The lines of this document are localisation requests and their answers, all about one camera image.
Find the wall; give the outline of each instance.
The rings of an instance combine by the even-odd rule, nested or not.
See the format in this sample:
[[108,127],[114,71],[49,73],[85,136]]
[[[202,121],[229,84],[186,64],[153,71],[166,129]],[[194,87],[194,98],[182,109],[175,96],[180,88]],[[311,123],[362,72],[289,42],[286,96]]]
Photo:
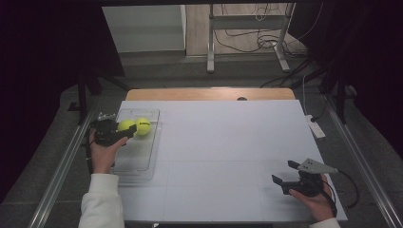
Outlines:
[[103,7],[118,52],[184,50],[181,6]]

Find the white table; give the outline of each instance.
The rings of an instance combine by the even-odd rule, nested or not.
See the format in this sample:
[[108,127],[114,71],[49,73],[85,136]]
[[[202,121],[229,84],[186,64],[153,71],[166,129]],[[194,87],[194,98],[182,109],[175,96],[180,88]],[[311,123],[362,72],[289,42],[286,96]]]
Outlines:
[[[163,124],[154,178],[119,188],[125,220],[311,220],[271,179],[297,181],[288,160],[322,162],[299,101],[125,101],[122,108],[158,108]],[[346,220],[338,199],[336,206]]]

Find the power strip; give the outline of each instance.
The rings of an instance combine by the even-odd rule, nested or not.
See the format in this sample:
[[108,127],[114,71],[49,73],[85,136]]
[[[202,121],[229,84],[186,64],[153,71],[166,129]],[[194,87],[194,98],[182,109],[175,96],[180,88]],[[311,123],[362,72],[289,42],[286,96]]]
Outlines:
[[306,122],[308,123],[309,127],[311,127],[312,133],[314,134],[316,139],[321,139],[321,138],[326,137],[325,133],[322,131],[319,124],[317,124],[316,122],[311,122],[312,115],[306,115],[305,118],[306,118]]

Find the aluminum rail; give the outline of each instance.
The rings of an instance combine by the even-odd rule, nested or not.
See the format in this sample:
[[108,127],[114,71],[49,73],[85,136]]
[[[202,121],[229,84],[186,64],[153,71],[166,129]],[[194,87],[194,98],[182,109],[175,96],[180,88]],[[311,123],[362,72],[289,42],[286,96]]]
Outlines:
[[396,213],[396,210],[389,199],[388,195],[385,192],[385,189],[379,183],[378,179],[374,175],[374,171],[367,163],[365,157],[363,156],[361,149],[359,148],[358,144],[356,143],[352,133],[350,132],[348,126],[343,124],[341,120],[338,118],[335,112],[335,104],[332,99],[328,99],[328,103],[326,105],[327,111],[331,114],[331,117],[336,124],[337,130],[339,131],[343,141],[346,143],[355,164],[359,172],[361,173],[362,178],[367,183],[368,188],[370,189],[371,193],[374,196],[374,199],[385,218],[386,222],[388,223],[389,227],[391,228],[402,228],[403,224],[401,218]]
[[53,177],[48,185],[47,190],[44,196],[42,197],[41,201],[39,202],[39,205],[36,208],[35,213],[33,214],[33,217],[29,223],[29,228],[39,228],[45,226],[50,211],[65,181],[71,163],[73,162],[74,157],[77,154],[77,150],[81,145],[82,138],[86,134],[86,129],[88,128],[88,125],[91,121],[91,117],[94,114],[95,106],[97,103],[98,103],[97,100],[95,100],[94,104],[91,106],[88,114],[86,115],[86,118],[74,132],[74,136],[71,139],[70,143],[68,144],[65,154],[60,160],[59,165],[57,166],[53,174]]

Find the white sleeve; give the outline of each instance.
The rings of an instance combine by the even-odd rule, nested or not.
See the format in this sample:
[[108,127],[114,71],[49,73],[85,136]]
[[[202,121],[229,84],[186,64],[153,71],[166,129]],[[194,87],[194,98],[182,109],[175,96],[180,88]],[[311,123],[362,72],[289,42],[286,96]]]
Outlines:
[[310,228],[340,228],[335,218],[329,218],[309,226]]
[[80,228],[125,228],[122,200],[118,194],[119,177],[92,174],[88,193],[81,203]]

